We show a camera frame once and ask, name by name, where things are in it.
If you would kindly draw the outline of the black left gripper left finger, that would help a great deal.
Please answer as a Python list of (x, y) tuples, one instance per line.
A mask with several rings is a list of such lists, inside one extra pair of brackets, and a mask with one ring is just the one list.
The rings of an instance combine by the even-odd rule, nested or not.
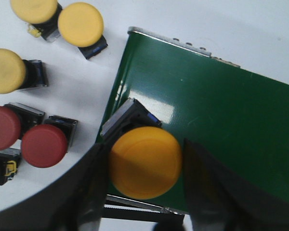
[(108, 188), (110, 149), (96, 143), (69, 171), (0, 212), (0, 231), (97, 231)]

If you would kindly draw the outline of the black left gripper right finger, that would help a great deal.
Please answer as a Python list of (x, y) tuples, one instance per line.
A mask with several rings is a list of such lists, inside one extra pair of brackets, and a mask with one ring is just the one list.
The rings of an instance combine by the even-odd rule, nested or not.
[(195, 231), (289, 231), (289, 203), (184, 139), (184, 196)]

